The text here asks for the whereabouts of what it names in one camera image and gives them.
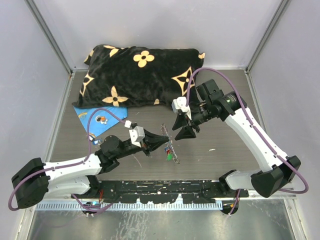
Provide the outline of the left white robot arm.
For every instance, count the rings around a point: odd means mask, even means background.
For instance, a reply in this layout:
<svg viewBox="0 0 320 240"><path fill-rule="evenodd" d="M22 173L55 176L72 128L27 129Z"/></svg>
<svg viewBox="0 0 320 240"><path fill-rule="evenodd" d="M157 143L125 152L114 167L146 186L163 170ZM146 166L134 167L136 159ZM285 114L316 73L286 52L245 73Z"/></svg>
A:
<svg viewBox="0 0 320 240"><path fill-rule="evenodd" d="M143 152L149 156L170 140L142 127L129 130L129 135L125 141L115 135L107 136L99 150L82 158L47 163L39 157L31 159L11 178L13 191L8 208L17 211L48 197L72 194L95 198L100 193L97 175L111 172L119 166L119 159L129 155Z"/></svg>

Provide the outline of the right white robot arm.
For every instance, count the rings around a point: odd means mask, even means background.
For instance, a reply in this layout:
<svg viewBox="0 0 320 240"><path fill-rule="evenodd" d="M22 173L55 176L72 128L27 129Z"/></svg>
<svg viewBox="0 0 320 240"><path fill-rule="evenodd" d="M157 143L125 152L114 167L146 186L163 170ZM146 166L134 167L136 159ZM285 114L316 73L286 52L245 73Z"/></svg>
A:
<svg viewBox="0 0 320 240"><path fill-rule="evenodd" d="M177 114L173 130L179 130L175 140L192 139L199 126L218 118L240 137L258 163L258 170L231 170L219 178L219 191L231 197L238 189L255 190L268 198L290 183L301 166L297 156L288 156L261 128L251 110L234 91L224 94L211 79L196 88L202 102L195 109L188 107L184 96L172 101Z"/></svg>

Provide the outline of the green tagged key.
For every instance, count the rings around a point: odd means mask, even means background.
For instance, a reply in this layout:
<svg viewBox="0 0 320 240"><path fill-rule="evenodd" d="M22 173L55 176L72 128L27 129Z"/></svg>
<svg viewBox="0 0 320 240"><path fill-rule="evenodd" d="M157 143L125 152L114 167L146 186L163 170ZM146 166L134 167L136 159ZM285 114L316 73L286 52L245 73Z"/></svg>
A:
<svg viewBox="0 0 320 240"><path fill-rule="evenodd" d="M173 155L172 154L168 154L166 160L167 161L171 161L172 159L173 159Z"/></svg>

